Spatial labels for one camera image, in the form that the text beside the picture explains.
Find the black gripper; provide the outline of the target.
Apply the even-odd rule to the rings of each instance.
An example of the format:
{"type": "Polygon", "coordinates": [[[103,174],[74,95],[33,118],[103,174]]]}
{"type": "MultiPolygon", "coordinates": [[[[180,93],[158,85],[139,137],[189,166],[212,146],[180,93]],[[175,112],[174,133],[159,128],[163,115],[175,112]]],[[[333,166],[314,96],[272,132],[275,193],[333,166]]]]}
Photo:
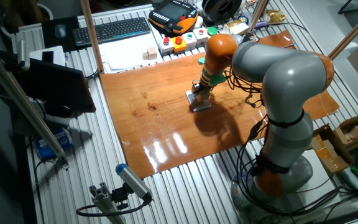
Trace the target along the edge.
{"type": "Polygon", "coordinates": [[[209,86],[208,83],[205,83],[205,82],[199,82],[199,88],[198,88],[198,93],[195,98],[196,98],[196,101],[198,103],[201,103],[201,95],[206,95],[206,99],[205,100],[208,100],[209,101],[209,97],[210,97],[210,92],[211,90],[213,89],[213,87],[209,86]]]}

